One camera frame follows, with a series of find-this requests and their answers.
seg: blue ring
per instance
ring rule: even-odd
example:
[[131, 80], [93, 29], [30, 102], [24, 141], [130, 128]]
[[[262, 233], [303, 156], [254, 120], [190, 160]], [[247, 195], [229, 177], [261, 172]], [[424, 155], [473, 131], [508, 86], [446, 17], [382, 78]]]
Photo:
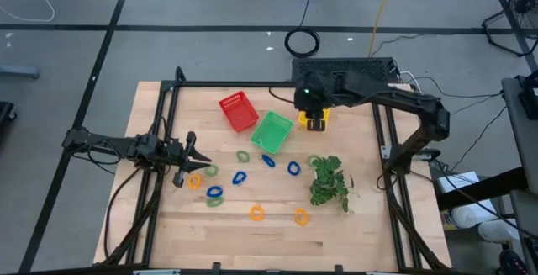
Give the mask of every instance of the blue ring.
[[232, 179], [232, 183], [234, 185], [242, 184], [246, 180], [246, 173], [239, 171], [235, 174], [234, 179]]
[[[296, 172], [292, 172], [292, 166], [297, 167]], [[297, 176], [301, 172], [301, 166], [296, 161], [290, 161], [287, 165], [287, 172], [292, 174], [293, 176]]]
[[220, 186], [212, 186], [208, 189], [208, 197], [209, 198], [217, 198], [222, 196], [222, 187]]
[[269, 166], [269, 167], [275, 167], [275, 161], [272, 160], [271, 157], [265, 155], [265, 154], [262, 154], [261, 155], [261, 159], [263, 159], [263, 161]]

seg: red basket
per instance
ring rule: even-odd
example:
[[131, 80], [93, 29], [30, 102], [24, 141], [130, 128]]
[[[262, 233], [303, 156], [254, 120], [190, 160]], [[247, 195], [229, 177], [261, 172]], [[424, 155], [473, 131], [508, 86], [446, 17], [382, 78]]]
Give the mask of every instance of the red basket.
[[226, 114], [229, 123], [237, 132], [250, 128], [259, 119], [258, 114], [252, 108], [251, 102], [242, 91], [221, 100], [219, 105], [224, 114]]

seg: green basket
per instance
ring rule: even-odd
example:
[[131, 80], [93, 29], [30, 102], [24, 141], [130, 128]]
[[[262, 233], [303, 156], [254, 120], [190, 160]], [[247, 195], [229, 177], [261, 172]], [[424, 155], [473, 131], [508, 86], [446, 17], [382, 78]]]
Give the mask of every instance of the green basket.
[[254, 131], [251, 142], [265, 151], [276, 154], [292, 127], [291, 120], [269, 111]]

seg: plastic basket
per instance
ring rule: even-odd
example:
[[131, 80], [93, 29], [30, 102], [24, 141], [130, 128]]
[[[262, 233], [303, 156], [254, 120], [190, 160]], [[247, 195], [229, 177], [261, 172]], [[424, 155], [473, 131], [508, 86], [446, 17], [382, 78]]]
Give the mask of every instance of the plastic basket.
[[251, 142], [265, 151], [276, 154], [292, 130], [293, 122], [278, 113], [269, 111], [251, 137]]
[[237, 132], [250, 128], [260, 118], [242, 91], [219, 101], [219, 105]]
[[[329, 115], [330, 109], [323, 109], [323, 120], [325, 121], [325, 128], [329, 125]], [[306, 113], [304, 111], [299, 111], [298, 122], [304, 127], [307, 127], [309, 120], [306, 118]]]

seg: orange ring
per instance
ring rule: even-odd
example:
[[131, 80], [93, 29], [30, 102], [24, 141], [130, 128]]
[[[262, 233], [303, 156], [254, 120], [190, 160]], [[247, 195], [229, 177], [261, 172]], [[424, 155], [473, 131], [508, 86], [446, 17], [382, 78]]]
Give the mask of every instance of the orange ring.
[[202, 178], [199, 174], [193, 174], [188, 178], [188, 187], [192, 190], [196, 190], [198, 187], [200, 187], [200, 183], [202, 182]]
[[301, 226], [305, 226], [309, 222], [309, 214], [304, 209], [295, 210], [295, 222]]
[[263, 208], [259, 204], [255, 204], [251, 208], [251, 219], [254, 221], [260, 221], [263, 219]]

